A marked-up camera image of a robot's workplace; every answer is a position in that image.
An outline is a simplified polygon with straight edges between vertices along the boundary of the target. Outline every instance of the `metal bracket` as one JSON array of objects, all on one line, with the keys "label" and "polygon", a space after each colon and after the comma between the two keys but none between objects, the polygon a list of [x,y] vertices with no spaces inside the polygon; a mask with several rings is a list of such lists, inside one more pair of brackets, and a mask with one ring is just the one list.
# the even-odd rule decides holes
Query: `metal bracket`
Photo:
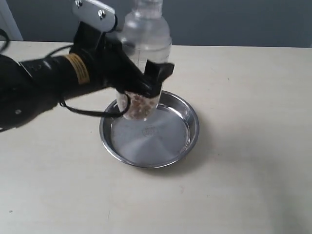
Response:
[{"label": "metal bracket", "polygon": [[102,33],[114,30],[117,24],[115,10],[98,0],[75,0],[73,13]]}]

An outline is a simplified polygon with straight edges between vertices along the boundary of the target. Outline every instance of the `gray wall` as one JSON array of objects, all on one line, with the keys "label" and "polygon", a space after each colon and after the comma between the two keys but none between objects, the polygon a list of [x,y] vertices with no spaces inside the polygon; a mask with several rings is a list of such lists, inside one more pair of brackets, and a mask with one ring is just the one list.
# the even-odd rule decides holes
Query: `gray wall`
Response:
[{"label": "gray wall", "polygon": [[[71,0],[7,0],[24,40],[72,41]],[[103,0],[120,18],[132,0]],[[310,47],[312,0],[164,0],[174,44]]]}]

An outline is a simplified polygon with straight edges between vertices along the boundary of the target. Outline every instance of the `bottle neck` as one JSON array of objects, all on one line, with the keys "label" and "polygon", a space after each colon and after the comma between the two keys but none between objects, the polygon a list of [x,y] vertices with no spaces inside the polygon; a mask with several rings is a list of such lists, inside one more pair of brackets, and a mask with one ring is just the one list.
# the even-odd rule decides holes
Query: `bottle neck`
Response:
[{"label": "bottle neck", "polygon": [[163,0],[134,0],[133,12],[136,17],[158,19],[162,17]]}]

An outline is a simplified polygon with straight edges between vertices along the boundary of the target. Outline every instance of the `robotic arm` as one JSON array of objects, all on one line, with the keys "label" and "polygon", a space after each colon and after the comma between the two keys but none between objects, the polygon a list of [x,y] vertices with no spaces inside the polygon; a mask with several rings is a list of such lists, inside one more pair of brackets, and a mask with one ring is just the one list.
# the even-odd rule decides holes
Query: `robotic arm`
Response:
[{"label": "robotic arm", "polygon": [[18,128],[58,103],[78,114],[120,117],[129,109],[129,97],[121,113],[78,110],[65,101],[109,87],[153,98],[173,73],[173,64],[150,61],[145,73],[140,72],[121,43],[108,37],[117,28],[113,8],[97,0],[76,0],[73,13],[80,23],[73,45],[67,46],[69,54],[52,57],[62,47],[45,58],[21,62],[0,55],[0,132]]}]

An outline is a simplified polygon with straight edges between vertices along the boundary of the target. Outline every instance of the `embossed logo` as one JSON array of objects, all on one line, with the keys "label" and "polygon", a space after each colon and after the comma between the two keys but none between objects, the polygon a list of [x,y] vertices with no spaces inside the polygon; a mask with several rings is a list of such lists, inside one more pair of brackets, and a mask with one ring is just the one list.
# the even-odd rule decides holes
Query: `embossed logo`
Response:
[{"label": "embossed logo", "polygon": [[158,130],[154,126],[149,126],[149,127],[144,128],[142,133],[145,137],[152,137],[152,136],[157,135]]}]

